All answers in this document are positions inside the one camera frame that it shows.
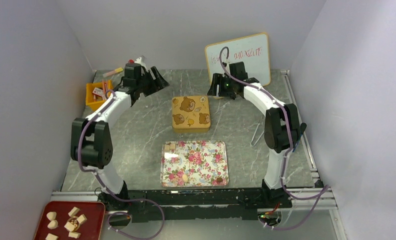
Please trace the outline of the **silver tin lid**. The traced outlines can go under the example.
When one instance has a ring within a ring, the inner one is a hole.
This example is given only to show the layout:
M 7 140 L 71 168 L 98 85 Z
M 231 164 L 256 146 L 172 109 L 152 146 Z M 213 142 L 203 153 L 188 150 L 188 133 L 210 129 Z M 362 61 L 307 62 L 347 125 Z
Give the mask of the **silver tin lid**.
M 209 99 L 205 95 L 175 96 L 172 98 L 172 127 L 211 126 Z

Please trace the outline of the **gold chocolate tin box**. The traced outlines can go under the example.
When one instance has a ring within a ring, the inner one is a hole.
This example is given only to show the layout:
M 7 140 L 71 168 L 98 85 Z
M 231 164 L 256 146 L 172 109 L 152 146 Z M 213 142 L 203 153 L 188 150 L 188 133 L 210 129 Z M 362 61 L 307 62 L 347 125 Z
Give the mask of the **gold chocolate tin box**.
M 203 127 L 193 127 L 193 126 L 174 126 L 173 130 L 175 133 L 180 134 L 197 134 L 197 133 L 206 133 L 210 129 L 210 126 Z

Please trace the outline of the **floral rectangular tray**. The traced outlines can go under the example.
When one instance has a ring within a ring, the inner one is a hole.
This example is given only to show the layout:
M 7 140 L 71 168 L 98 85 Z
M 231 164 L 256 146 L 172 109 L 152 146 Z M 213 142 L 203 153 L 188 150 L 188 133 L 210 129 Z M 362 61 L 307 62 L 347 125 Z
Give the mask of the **floral rectangular tray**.
M 176 149 L 165 152 L 165 145 Z M 184 182 L 183 175 L 189 181 Z M 229 182 L 227 149 L 223 141 L 169 141 L 162 146 L 161 184 L 168 188 L 226 186 Z

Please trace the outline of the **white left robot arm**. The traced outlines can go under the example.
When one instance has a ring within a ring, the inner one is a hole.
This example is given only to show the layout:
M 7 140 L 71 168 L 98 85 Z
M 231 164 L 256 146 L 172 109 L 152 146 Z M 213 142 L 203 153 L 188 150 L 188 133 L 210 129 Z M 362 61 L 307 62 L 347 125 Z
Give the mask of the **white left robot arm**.
M 142 63 L 127 63 L 120 83 L 109 89 L 107 99 L 86 118 L 76 118 L 71 126 L 70 156 L 82 172 L 91 173 L 109 203 L 122 210 L 129 203 L 126 182 L 111 163 L 113 144 L 110 129 L 141 96 L 147 97 L 169 86 L 157 67 Z

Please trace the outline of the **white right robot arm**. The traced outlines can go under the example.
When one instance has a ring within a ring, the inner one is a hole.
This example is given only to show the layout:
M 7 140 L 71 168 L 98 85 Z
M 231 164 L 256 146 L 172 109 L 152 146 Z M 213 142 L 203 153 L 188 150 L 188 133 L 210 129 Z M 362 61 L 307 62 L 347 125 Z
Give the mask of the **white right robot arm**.
M 270 153 L 263 180 L 268 189 L 261 192 L 260 200 L 264 206 L 273 207 L 280 200 L 277 190 L 285 189 L 288 155 L 306 129 L 297 106 L 278 100 L 256 78 L 248 77 L 243 62 L 230 64 L 224 73 L 214 73 L 207 95 L 233 100 L 240 96 L 264 115 L 264 140 Z

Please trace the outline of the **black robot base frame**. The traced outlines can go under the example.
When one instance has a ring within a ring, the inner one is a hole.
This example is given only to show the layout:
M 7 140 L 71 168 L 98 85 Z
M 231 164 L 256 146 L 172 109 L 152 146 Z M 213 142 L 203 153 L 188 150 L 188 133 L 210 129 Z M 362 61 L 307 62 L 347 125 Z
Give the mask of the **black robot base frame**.
M 256 220 L 257 216 L 278 209 L 290 209 L 287 195 L 270 193 L 262 187 L 130 190 L 131 202 L 115 200 L 97 193 L 98 201 L 114 213 L 126 211 L 134 223 L 160 220 L 229 219 Z

